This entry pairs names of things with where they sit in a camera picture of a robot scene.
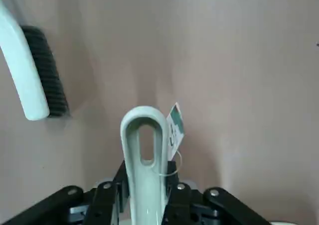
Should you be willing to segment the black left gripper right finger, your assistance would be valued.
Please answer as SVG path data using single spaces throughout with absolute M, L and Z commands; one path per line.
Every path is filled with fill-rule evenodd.
M 166 179 L 168 202 L 163 225 L 269 225 L 270 222 L 223 188 L 203 193 L 179 180 Z

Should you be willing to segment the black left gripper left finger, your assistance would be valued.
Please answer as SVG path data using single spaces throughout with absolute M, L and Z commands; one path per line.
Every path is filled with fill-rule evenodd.
M 3 224 L 118 225 L 128 198 L 128 178 L 122 162 L 112 180 L 86 192 L 75 185 L 66 186 Z

